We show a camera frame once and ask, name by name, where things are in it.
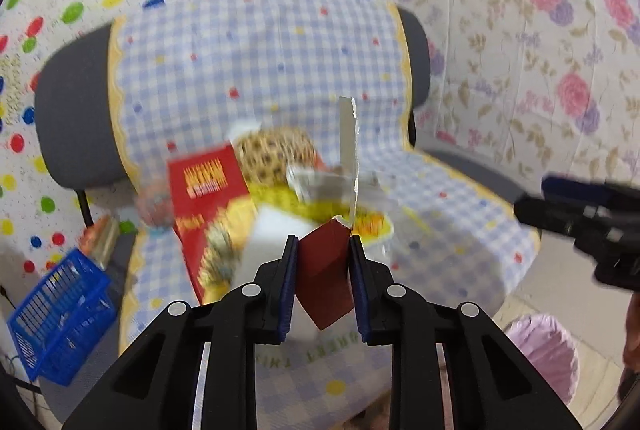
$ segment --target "leopard print object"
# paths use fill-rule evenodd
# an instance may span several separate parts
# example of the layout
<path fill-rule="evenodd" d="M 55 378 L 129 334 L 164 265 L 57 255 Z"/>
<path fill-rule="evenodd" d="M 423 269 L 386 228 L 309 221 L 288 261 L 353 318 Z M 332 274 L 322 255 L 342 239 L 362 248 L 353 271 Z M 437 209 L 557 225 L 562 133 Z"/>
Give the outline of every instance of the leopard print object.
<path fill-rule="evenodd" d="M 287 166 L 312 167 L 316 149 L 308 134 L 294 127 L 275 127 L 241 137 L 236 158 L 247 182 L 271 186 L 287 180 Z"/>

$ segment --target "pink trash bin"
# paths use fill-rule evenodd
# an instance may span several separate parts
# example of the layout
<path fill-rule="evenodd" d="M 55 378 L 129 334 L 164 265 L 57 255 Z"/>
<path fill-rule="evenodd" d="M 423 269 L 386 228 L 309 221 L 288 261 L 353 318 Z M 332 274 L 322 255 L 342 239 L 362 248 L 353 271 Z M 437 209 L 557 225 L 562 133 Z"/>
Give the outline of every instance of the pink trash bin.
<path fill-rule="evenodd" d="M 505 333 L 565 404 L 571 403 L 580 375 L 578 352 L 569 331 L 551 315 L 525 315 Z"/>

